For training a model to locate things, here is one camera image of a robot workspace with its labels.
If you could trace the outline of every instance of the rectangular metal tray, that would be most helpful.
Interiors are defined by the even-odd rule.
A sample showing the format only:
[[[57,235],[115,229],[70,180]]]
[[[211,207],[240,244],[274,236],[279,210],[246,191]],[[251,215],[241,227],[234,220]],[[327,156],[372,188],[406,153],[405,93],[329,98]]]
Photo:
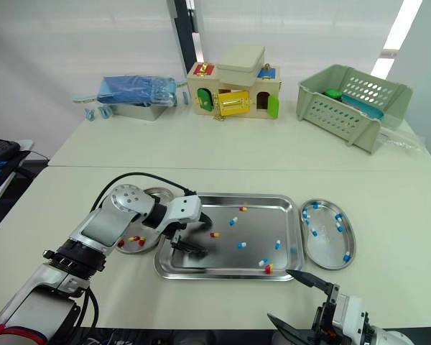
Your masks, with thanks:
[[[198,194],[203,212],[213,221],[209,230],[188,224],[182,232],[185,241],[209,250],[204,257],[174,250],[162,240],[155,255],[156,271],[170,279],[255,279],[291,280],[285,270],[303,265],[299,209],[287,196],[269,194]],[[248,211],[239,211],[245,206]],[[235,225],[229,222],[238,217]],[[210,232],[220,236],[213,238]],[[277,240],[281,241],[275,249]],[[246,247],[237,244],[246,242]],[[259,266],[262,259],[273,264],[270,275]]]

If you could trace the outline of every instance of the plastic bag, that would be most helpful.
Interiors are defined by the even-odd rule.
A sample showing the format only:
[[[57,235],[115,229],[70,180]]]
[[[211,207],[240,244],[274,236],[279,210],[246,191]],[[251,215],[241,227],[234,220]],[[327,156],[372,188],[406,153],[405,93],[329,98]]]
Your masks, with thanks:
[[[173,106],[176,102],[173,78],[123,75],[104,77],[97,100],[103,104]]]

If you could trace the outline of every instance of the green object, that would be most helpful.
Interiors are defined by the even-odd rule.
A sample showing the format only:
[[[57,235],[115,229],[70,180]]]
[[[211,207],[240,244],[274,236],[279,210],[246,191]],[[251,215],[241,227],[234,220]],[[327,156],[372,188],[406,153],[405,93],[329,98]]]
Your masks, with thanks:
[[[198,89],[198,100],[200,102],[200,108],[205,109],[207,111],[212,111],[214,109],[213,98],[210,95],[210,92],[206,88]]]
[[[267,114],[277,119],[279,113],[279,99],[275,95],[268,96]]]
[[[361,111],[323,95],[328,89],[339,90],[369,106],[379,109],[381,120],[370,119]],[[297,117],[334,133],[372,153],[381,125],[398,127],[405,116],[412,89],[392,83],[344,65],[329,68],[299,83]]]
[[[343,95],[343,92],[340,92],[339,90],[336,90],[334,88],[328,88],[326,91],[324,91],[324,94],[327,97],[331,97],[333,99],[339,99]]]

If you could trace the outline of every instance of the metal container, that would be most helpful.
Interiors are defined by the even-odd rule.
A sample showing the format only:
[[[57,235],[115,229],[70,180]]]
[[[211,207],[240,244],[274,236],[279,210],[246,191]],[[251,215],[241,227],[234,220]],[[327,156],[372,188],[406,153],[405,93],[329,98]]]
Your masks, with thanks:
[[[162,187],[148,188],[144,190],[144,193],[150,196],[156,196],[159,198],[159,203],[167,205],[173,198],[174,195],[169,189]],[[138,241],[129,241],[129,237],[143,236],[146,241],[143,246],[139,245]],[[155,230],[140,224],[139,222],[129,224],[123,235],[124,245],[122,247],[116,247],[120,252],[124,254],[138,254],[148,252],[150,249],[155,248],[159,242],[160,235],[155,233]]]
[[[291,280],[285,270],[303,265],[299,210],[283,195],[198,194],[213,221],[208,230],[188,224],[183,239],[209,250],[204,257],[174,250],[161,240],[155,269],[173,279]],[[230,221],[237,218],[234,225]],[[260,261],[267,259],[263,266]],[[273,264],[271,274],[265,266]]]
[[[327,270],[341,270],[353,262],[356,239],[348,217],[338,206],[313,199],[303,204],[300,213],[305,252],[314,263]]]

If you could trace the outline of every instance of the green plastic basket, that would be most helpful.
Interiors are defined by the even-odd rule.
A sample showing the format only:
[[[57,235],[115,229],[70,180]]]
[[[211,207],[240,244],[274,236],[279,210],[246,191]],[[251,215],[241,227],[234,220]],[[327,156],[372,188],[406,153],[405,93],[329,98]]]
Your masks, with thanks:
[[[383,111],[380,120],[323,95],[329,88]],[[412,89],[362,73],[352,67],[332,65],[299,83],[297,116],[338,135],[348,145],[372,153],[380,126],[396,129],[405,116]]]

